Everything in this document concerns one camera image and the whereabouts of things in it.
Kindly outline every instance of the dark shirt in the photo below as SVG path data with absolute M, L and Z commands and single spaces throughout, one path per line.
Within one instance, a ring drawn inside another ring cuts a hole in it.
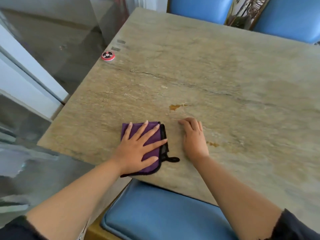
M 0 239 L 47 240 L 38 233 L 25 216 L 13 219 L 0 229 Z M 267 240 L 320 240 L 320 234 L 311 230 L 285 209 L 273 229 L 271 238 Z

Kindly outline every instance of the marble surface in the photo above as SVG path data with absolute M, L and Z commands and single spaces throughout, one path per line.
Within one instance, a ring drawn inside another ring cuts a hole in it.
M 181 161 L 138 179 L 215 204 L 182 150 L 196 117 L 213 158 L 320 231 L 319 47 L 141 8 L 112 47 L 38 145 L 98 165 L 123 122 L 161 121 Z

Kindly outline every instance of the brown stain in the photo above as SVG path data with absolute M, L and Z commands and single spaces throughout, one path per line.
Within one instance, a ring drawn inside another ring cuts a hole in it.
M 174 105 L 174 104 L 171 104 L 170 106 L 169 106 L 169 109 L 170 110 L 173 110 L 173 111 L 176 111 L 177 110 L 177 108 L 180 108 L 180 107 L 182 107 L 182 106 L 188 106 L 187 104 L 176 104 L 176 105 Z
M 214 146 L 214 147 L 218 147 L 219 146 L 218 143 L 211 142 L 211 141 L 207 141 L 207 144 L 209 144 L 210 146 Z

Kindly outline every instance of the hand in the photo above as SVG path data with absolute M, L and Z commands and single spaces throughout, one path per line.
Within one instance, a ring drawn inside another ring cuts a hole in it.
M 147 125 L 148 121 L 146 121 L 129 139 L 129 135 L 132 129 L 132 123 L 130 122 L 128 128 L 124 133 L 120 145 L 112 155 L 110 160 L 114 161 L 120 167 L 121 175 L 138 172 L 152 165 L 155 161 L 158 160 L 158 157 L 153 156 L 144 161 L 141 161 L 143 155 L 145 155 L 147 152 L 150 152 L 167 142 L 167 139 L 164 139 L 153 144 L 143 146 L 147 142 L 147 140 L 157 132 L 160 127 L 160 125 L 158 124 L 152 130 L 141 136 Z
M 202 124 L 195 118 L 185 118 L 178 121 L 183 125 L 186 132 L 183 146 L 186 155 L 193 164 L 205 157 L 209 157 L 209 150 L 206 144 L 205 135 L 203 134 Z

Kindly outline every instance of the blue chair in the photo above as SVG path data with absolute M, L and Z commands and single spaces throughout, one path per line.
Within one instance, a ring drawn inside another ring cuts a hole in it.
M 238 240 L 218 206 L 136 179 L 100 226 L 124 240 Z
M 170 13 L 224 24 L 233 0 L 170 0 Z
M 305 43 L 320 40 L 320 0 L 269 0 L 251 30 Z

